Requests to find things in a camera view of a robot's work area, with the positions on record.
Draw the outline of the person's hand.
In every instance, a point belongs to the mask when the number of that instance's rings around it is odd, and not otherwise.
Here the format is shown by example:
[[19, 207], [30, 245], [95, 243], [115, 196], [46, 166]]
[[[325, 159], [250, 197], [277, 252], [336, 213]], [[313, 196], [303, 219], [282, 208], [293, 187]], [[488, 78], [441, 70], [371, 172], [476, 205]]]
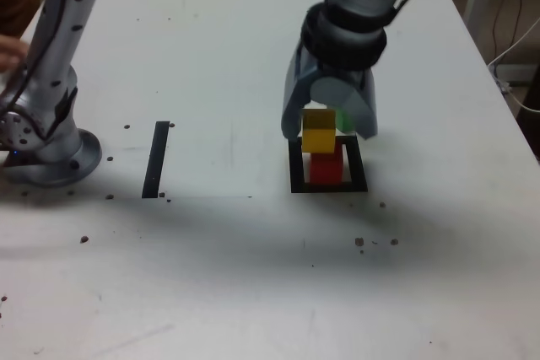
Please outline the person's hand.
[[0, 35], [0, 73], [14, 70], [28, 55], [29, 45], [19, 38]]

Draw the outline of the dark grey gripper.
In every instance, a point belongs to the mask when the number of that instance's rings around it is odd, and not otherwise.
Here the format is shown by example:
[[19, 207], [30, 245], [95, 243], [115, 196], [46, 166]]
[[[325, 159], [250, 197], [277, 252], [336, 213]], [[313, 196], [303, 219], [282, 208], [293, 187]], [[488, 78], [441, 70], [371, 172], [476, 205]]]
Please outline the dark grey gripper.
[[311, 101], [341, 110], [363, 139], [378, 132], [372, 71], [321, 65], [302, 41], [291, 58], [283, 96], [281, 130], [287, 140], [299, 135], [302, 110]]

